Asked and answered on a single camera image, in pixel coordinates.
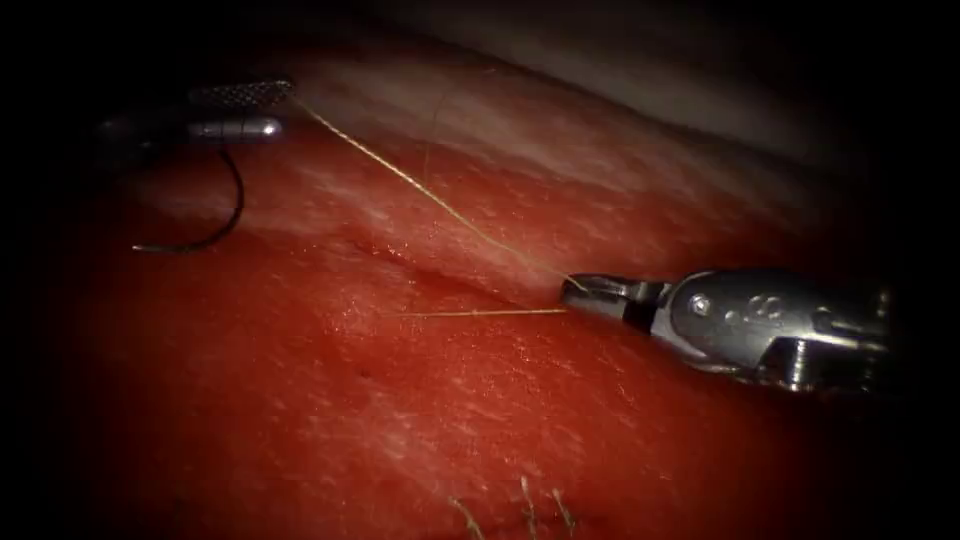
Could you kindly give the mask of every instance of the yellow suture thread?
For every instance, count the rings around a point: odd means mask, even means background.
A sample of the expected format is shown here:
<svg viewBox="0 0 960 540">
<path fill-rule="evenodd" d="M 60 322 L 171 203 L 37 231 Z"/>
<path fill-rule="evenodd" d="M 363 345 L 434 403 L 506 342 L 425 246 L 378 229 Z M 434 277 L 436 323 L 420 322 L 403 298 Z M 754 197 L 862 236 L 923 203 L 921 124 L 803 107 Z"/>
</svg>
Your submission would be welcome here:
<svg viewBox="0 0 960 540">
<path fill-rule="evenodd" d="M 450 497 L 447 499 L 450 503 L 450 506 L 453 506 L 463 514 L 463 517 L 467 519 L 467 530 L 470 531 L 470 536 L 473 537 L 473 540 L 484 540 L 483 531 L 480 530 L 480 525 L 477 525 L 477 522 L 473 519 L 473 515 L 470 514 L 470 511 L 467 510 L 467 507 L 463 505 L 457 499 Z"/>
<path fill-rule="evenodd" d="M 499 309 L 490 311 L 434 311 L 424 313 L 392 313 L 388 317 L 499 317 L 503 315 L 552 315 L 566 313 L 565 309 Z"/>
<path fill-rule="evenodd" d="M 350 135 L 347 135 L 347 134 L 344 133 L 343 131 L 340 131 L 340 129 L 338 129 L 336 126 L 334 126 L 334 125 L 331 124 L 329 121 L 327 121 L 326 118 L 324 118 L 324 117 L 321 116 L 319 113 L 317 113 L 316 111 L 314 111 L 313 109 L 311 109 L 311 108 L 310 108 L 306 103 L 304 103 L 299 97 L 297 97 L 296 95 L 290 94 L 290 98 L 293 100 L 294 103 L 297 104 L 297 106 L 299 106 L 301 109 L 303 109 L 304 112 L 306 112 L 311 118 L 313 118 L 313 119 L 316 120 L 317 122 L 320 122 L 325 128 L 329 129 L 334 135 L 336 135 L 337 137 L 340 137 L 341 139 L 343 139 L 345 142 L 347 142 L 348 144 L 350 144 L 351 146 L 353 146 L 353 147 L 356 148 L 357 150 L 360 150 L 361 152 L 363 152 L 364 154 L 366 154 L 370 159 L 376 161 L 376 162 L 379 163 L 380 165 L 383 165 L 384 167 L 387 168 L 387 170 L 389 170 L 390 172 L 392 172 L 392 173 L 394 173 L 395 175 L 397 175 L 397 176 L 399 176 L 400 178 L 402 178 L 402 179 L 403 179 L 404 181 L 406 181 L 408 184 L 410 184 L 411 186 L 413 186 L 414 188 L 416 188 L 417 191 L 419 191 L 420 193 L 426 195 L 428 199 L 430 199 L 431 201 L 433 201 L 434 203 L 436 203 L 437 205 L 439 205 L 439 206 L 440 206 L 441 208 L 443 208 L 448 214 L 450 214 L 450 215 L 453 216 L 457 221 L 459 221 L 463 226 L 465 226 L 465 227 L 467 227 L 468 229 L 470 229 L 471 231 L 473 231 L 475 234 L 477 234 L 477 236 L 479 236 L 480 238 L 482 238 L 483 240 L 485 240 L 487 243 L 489 243 L 489 244 L 491 244 L 491 245 L 493 245 L 493 246 L 495 246 L 495 247 L 498 247 L 498 248 L 500 248 L 500 249 L 502 249 L 502 250 L 504 250 L 504 251 L 507 251 L 507 252 L 513 254 L 515 257 L 519 258 L 520 260 L 522 260 L 522 261 L 524 261 L 524 262 L 526 262 L 526 263 L 528 263 L 528 264 L 530 264 L 530 265 L 532 265 L 532 266 L 535 266 L 535 267 L 537 267 L 537 268 L 540 268 L 541 270 L 545 270 L 545 271 L 550 272 L 550 273 L 552 273 L 552 274 L 562 276 L 565 281 L 570 282 L 574 287 L 576 287 L 576 288 L 580 289 L 581 291 L 589 294 L 589 291 L 586 289 L 586 287 L 584 287 L 583 285 L 580 285 L 579 283 L 577 283 L 577 281 L 576 281 L 575 279 L 573 279 L 572 277 L 570 277 L 570 275 L 567 274 L 566 272 L 561 272 L 561 271 L 559 271 L 559 270 L 556 270 L 555 268 L 552 268 L 551 266 L 549 266 L 549 265 L 547 265 L 547 264 L 544 264 L 544 263 L 538 261 L 537 259 L 531 257 L 530 255 L 527 255 L 527 254 L 525 254 L 525 253 L 523 253 L 523 252 L 521 252 L 521 251 L 519 251 L 519 250 L 517 250 L 517 249 L 515 249 L 515 248 L 513 248 L 513 247 L 511 247 L 511 246 L 508 246 L 507 244 L 504 244 L 503 242 L 501 242 L 501 241 L 499 241 L 499 240 L 491 237 L 491 236 L 488 235 L 487 233 L 483 232 L 482 230 L 480 230 L 479 227 L 477 227 L 476 225 L 474 225 L 473 222 L 471 222 L 469 219 L 467 219 L 467 218 L 464 217 L 462 214 L 460 214 L 460 212 L 458 212 L 458 211 L 457 211 L 456 209 L 454 209 L 452 206 L 450 206 L 449 204 L 447 204 L 443 199 L 441 199 L 440 197 L 434 195 L 433 192 L 431 192 L 429 189 L 427 189 L 425 186 L 423 186 L 420 182 L 417 182 L 417 180 L 414 179 L 412 176 L 410 176 L 409 174 L 403 172 L 403 171 L 400 170 L 396 165 L 390 163 L 390 162 L 387 161 L 386 159 L 380 157 L 378 154 L 376 154 L 373 150 L 370 150 L 369 148 L 367 148 L 367 147 L 366 147 L 363 143 L 361 143 L 360 141 L 357 141 L 356 139 L 354 139 L 354 138 L 351 137 Z"/>
<path fill-rule="evenodd" d="M 530 486 L 527 485 L 527 477 L 520 477 L 520 489 L 523 490 L 523 498 L 527 500 L 527 532 L 530 533 L 530 540 L 537 540 L 537 514 L 533 510 L 533 499 L 530 498 Z"/>
<path fill-rule="evenodd" d="M 553 495 L 553 500 L 557 501 L 557 507 L 560 509 L 560 514 L 563 516 L 563 522 L 567 524 L 567 532 L 570 534 L 570 538 L 573 538 L 573 528 L 577 525 L 577 521 L 573 519 L 573 514 L 567 510 L 567 507 L 563 505 L 563 501 L 560 500 L 560 490 L 553 488 L 553 491 L 550 492 Z"/>
</svg>

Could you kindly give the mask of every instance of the metal screw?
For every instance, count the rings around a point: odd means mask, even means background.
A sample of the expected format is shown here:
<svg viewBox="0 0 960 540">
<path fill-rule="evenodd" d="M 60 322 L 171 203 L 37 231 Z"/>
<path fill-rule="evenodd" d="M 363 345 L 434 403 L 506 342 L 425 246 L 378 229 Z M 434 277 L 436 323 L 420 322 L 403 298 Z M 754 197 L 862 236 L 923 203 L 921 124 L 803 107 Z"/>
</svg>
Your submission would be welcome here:
<svg viewBox="0 0 960 540">
<path fill-rule="evenodd" d="M 695 294 L 690 298 L 690 311 L 695 315 L 706 317 L 710 313 L 710 299 L 703 294 Z"/>
</svg>

